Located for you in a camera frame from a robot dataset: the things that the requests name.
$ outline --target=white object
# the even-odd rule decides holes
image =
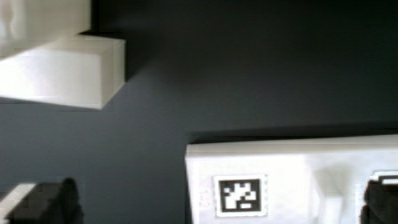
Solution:
[[[194,224],[359,224],[370,177],[397,164],[398,135],[191,145]],[[217,216],[214,179],[235,175],[267,176],[267,216]]]
[[[0,0],[0,58],[89,30],[91,0]]]
[[[0,96],[102,109],[125,84],[125,41],[77,36],[0,61]]]
[[[0,224],[8,224],[8,215],[13,212],[18,204],[22,203],[24,198],[32,192],[38,184],[20,184],[11,193],[8,194],[4,200],[0,201]]]

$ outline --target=white block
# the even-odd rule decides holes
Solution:
[[[123,40],[77,36],[0,61],[0,97],[102,109],[123,84]]]
[[[0,0],[0,58],[89,30],[91,0]]]
[[[4,200],[0,201],[0,224],[8,224],[8,215],[13,212],[16,206],[22,203],[24,198],[27,197],[29,193],[36,188],[36,184],[20,184],[11,193],[8,194]]]
[[[194,224],[359,223],[368,180],[375,171],[397,170],[397,164],[398,135],[191,145]],[[254,211],[246,211],[251,196],[240,192],[242,183],[239,187],[233,182],[226,185],[224,196],[217,187],[223,183],[214,183],[221,176],[251,182],[254,175],[267,176],[267,197],[260,197],[265,216],[251,216]],[[221,211],[219,201],[231,200],[233,194],[242,209]]]

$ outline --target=white box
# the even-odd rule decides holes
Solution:
[[[102,109],[123,84],[123,40],[77,36],[0,61],[0,97]]]
[[[359,224],[368,180],[375,171],[391,170],[398,170],[398,135],[189,145],[194,224]],[[247,204],[246,191],[258,191],[254,184],[249,190],[237,185],[240,195],[231,187],[219,195],[219,177],[237,176],[240,181],[247,177],[251,183],[256,175],[267,177],[258,197],[267,214],[253,216],[242,207],[219,215],[219,200],[235,197],[237,205]]]

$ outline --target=dark gray surface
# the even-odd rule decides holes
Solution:
[[[0,187],[73,176],[87,224],[183,224],[189,142],[397,132],[397,3],[95,3],[128,84],[100,112],[2,100]]]

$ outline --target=black square pattern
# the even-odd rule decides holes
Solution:
[[[262,211],[260,179],[221,180],[221,211]]]

